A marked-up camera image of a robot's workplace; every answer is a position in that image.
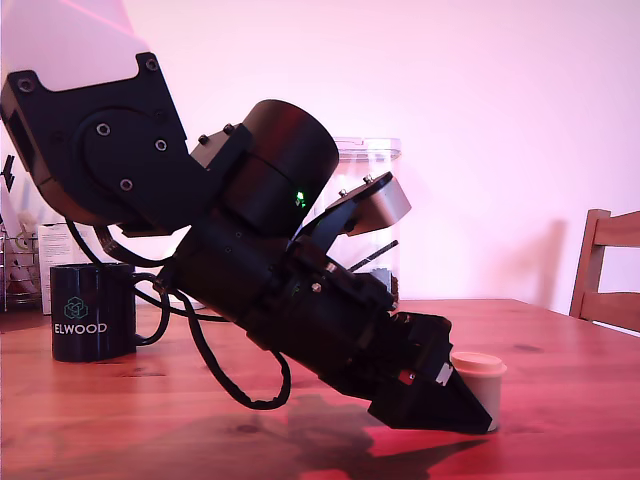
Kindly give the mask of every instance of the chair backrest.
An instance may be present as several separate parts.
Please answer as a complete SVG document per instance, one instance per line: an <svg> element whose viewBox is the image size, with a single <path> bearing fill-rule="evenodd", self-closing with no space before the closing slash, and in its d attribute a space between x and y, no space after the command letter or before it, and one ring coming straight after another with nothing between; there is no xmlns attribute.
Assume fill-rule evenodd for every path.
<svg viewBox="0 0 640 480"><path fill-rule="evenodd" d="M640 331L640 293L598 293L605 247L640 247L640 211L589 210L569 315Z"/></svg>

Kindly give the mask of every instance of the screw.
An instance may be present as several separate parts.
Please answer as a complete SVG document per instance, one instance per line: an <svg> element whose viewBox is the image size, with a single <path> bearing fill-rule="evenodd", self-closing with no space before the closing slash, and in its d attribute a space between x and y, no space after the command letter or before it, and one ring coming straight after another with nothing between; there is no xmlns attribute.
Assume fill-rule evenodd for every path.
<svg viewBox="0 0 640 480"><path fill-rule="evenodd" d="M128 178L123 178L120 180L120 189L123 192L130 192L133 189L133 182Z"/></svg>
<svg viewBox="0 0 640 480"><path fill-rule="evenodd" d="M96 127L96 132L98 132L98 135L100 135L101 137L106 137L111 133L111 127L106 123L100 123Z"/></svg>
<svg viewBox="0 0 640 480"><path fill-rule="evenodd" d="M147 67L147 70L151 72L155 72L156 70L158 70L158 62L156 62L153 58L147 60L147 63L145 63L145 65Z"/></svg>
<svg viewBox="0 0 640 480"><path fill-rule="evenodd" d="M24 93L33 92L33 82L28 78L21 78L18 80L18 89Z"/></svg>

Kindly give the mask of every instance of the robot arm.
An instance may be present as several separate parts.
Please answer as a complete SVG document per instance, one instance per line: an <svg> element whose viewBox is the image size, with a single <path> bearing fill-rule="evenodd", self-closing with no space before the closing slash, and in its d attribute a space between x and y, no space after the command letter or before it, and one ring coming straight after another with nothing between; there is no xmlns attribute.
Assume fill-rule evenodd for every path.
<svg viewBox="0 0 640 480"><path fill-rule="evenodd" d="M189 153L158 60L144 51L130 60L134 76L59 90L37 69L7 72L2 120L49 205L129 236L190 225L163 262L166 288L339 392L370 400L369 412L390 427L486 432L491 417L450 363L449 321L390 313L381 282L326 254L338 235L384 228L409 210L391 173L301 228L338 163L317 120L266 100Z"/></svg>

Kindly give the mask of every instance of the dish rack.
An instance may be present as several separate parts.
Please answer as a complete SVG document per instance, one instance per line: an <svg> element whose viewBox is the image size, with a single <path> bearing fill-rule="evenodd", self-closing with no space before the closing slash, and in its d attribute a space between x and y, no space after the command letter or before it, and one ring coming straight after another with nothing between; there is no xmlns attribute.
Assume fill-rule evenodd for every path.
<svg viewBox="0 0 640 480"><path fill-rule="evenodd" d="M27 272L24 278L11 274L12 262L18 262ZM36 292L27 292L21 284L30 282ZM38 308L42 304L40 289L40 257L35 233L9 237L0 225L0 311Z"/></svg>

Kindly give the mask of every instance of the black cable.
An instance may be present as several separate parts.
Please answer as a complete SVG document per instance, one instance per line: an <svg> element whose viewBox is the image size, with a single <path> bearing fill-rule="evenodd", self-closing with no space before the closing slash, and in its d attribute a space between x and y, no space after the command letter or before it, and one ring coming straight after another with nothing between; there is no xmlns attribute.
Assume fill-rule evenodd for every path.
<svg viewBox="0 0 640 480"><path fill-rule="evenodd" d="M281 367L282 387L280 388L280 393L277 397L274 397L273 400L251 400L251 398L244 393L240 387L233 383L233 381L224 373L222 368L220 368L218 360L209 348L207 340L204 338L200 322L198 321L195 310L193 310L191 302L187 296L182 292L175 290L171 291L171 294L184 303L185 310L189 314L189 329L191 330L191 335L193 336L193 340L195 341L202 359L207 364L207 367L209 367L209 370L216 380L218 380L222 388L224 388L236 402L252 410L274 410L287 403L289 395L291 394L291 370L289 369L289 364L280 352L271 350L271 353L276 360L278 360Z"/></svg>
<svg viewBox="0 0 640 480"><path fill-rule="evenodd" d="M89 258L89 260L91 260L91 262L99 270L105 270L104 269L104 263L102 263L100 261L100 259L98 257L96 257L95 253L93 253L91 251L89 246L86 244L86 242L84 241L84 239L80 235L80 232L78 231L78 228L76 227L76 224L73 223L73 221L69 220L68 218L65 219L65 221L67 222L67 227L69 228L69 231L71 232L71 236L73 237L73 239L76 241L76 243L80 247L80 250L82 250L82 252ZM188 314L187 314L186 311L180 310L179 308L175 308L175 307L172 307L170 305L168 307L165 307L165 306L162 305L162 302L159 302L158 300L156 300L152 296L147 295L144 292L141 292L140 290L138 290L134 286L131 286L131 288L133 289L133 293L135 293L138 297L140 297L143 300L147 301L151 305L154 305L154 306L156 306L158 308L162 308L162 309L168 308L171 313L175 313L176 315L180 315L182 317L188 317ZM217 315L196 314L196 316L200 320L206 320L206 321L209 321L209 322L227 322L228 321L228 320L226 320L226 319L224 319L222 317L219 317Z"/></svg>
<svg viewBox="0 0 640 480"><path fill-rule="evenodd" d="M133 283L132 285L136 285L138 282L155 282L156 276L152 273L134 273L133 274ZM136 333L136 345L144 346L151 345L152 343L156 343L158 340L162 338L164 332L167 331L167 327L169 326L169 315L171 312L167 307L169 307L169 294L167 292L162 292L160 294L160 301L162 302L162 316L160 317L160 324L158 328L150 337L143 337L142 335L138 335Z"/></svg>
<svg viewBox="0 0 640 480"><path fill-rule="evenodd" d="M78 232L78 228L76 227L75 223L73 223L73 221L69 219L66 219L66 222L67 226L69 227L69 231L71 232L71 236L76 241L80 249L84 252L84 254L89 258L89 260L91 260L99 270L112 273L109 270L105 269L104 263L102 263L100 259L91 251L89 246L80 236L80 232ZM179 290L171 290L169 292L161 293L161 302L158 302L155 298L135 288L134 285L143 280L147 280L153 283L156 280L156 276L151 273L134 274L133 283L129 283L129 285L137 296L146 300L152 305L161 308L162 317L160 319L158 329L151 337L144 338L140 335L136 335L138 345L150 345L157 342L162 337L167 329L167 326L169 325L169 312L185 316L189 320L189 329L191 330L191 336L193 337L193 341L196 344L198 352L200 352L202 359L204 360L205 364L207 365L215 379L218 381L218 383L220 383L220 386L225 389L225 391L231 396L231 398L233 398L239 404L252 410L274 410L287 403L287 400L289 400L289 396L291 395L291 369L289 368L287 360L282 356L280 352L271 350L271 353L280 364L282 372L282 387L280 387L280 393L278 393L278 396L274 397L272 400L251 400L251 398L246 393L244 393L240 389L240 387L233 383L233 381L224 373L224 371L220 367L220 364L218 363L218 360L213 354L213 351L211 350L211 348L209 348L209 344L204 338L202 328L200 327L200 320L217 322L226 322L227 320L223 319L222 317L196 314L196 311L193 309L193 305L191 305L191 301L189 300L189 298ZM185 310L179 310L177 308L171 307L169 305L169 294L175 296L178 300L180 300L184 304Z"/></svg>

